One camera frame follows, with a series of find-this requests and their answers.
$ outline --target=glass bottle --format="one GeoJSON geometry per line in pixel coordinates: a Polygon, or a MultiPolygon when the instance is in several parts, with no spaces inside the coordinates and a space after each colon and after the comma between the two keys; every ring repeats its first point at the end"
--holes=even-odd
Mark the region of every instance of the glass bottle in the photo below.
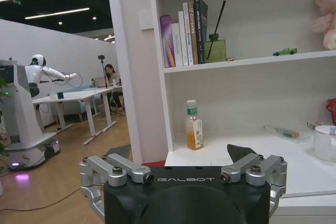
{"type": "Polygon", "coordinates": [[[196,100],[187,101],[187,115],[185,121],[187,146],[192,150],[204,147],[202,121],[197,117],[196,100]]]}

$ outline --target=white robot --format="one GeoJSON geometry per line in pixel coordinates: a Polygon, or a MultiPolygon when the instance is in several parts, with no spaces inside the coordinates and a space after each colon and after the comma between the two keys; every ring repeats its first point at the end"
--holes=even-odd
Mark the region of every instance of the white robot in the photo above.
{"type": "Polygon", "coordinates": [[[41,165],[60,151],[56,133],[43,133],[37,122],[32,96],[39,93],[37,84],[43,74],[68,81],[76,73],[64,75],[45,66],[42,55],[34,55],[25,67],[15,61],[0,60],[0,78],[7,83],[0,91],[8,95],[0,103],[7,131],[9,169],[25,169],[41,165]]]}
{"type": "Polygon", "coordinates": [[[43,75],[54,77],[62,81],[69,81],[77,76],[77,73],[62,74],[61,72],[46,66],[46,59],[43,55],[33,55],[29,66],[26,66],[27,79],[31,97],[40,93],[38,84],[43,75]]]}

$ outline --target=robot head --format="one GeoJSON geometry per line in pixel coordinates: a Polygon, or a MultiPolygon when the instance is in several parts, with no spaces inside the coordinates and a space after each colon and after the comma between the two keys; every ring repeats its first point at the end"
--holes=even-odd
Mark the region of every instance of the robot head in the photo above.
{"type": "Polygon", "coordinates": [[[44,58],[43,55],[33,55],[31,58],[32,61],[30,65],[39,65],[39,66],[46,65],[46,59],[44,58]]]}

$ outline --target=red object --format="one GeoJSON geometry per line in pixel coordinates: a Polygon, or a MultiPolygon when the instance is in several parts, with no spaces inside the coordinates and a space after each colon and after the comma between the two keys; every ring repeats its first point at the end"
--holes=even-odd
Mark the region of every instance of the red object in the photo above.
{"type": "Polygon", "coordinates": [[[329,99],[326,109],[331,113],[332,124],[336,125],[336,99],[329,99]]]}
{"type": "Polygon", "coordinates": [[[145,163],[142,165],[148,166],[148,167],[164,167],[164,163],[166,163],[166,161],[158,161],[158,162],[153,162],[153,163],[145,163]]]}

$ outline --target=light switch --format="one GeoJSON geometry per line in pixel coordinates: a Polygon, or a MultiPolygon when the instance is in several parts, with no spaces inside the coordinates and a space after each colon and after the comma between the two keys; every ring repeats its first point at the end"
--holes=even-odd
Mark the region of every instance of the light switch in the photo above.
{"type": "Polygon", "coordinates": [[[152,10],[150,8],[138,10],[138,15],[141,30],[154,28],[152,10]]]}

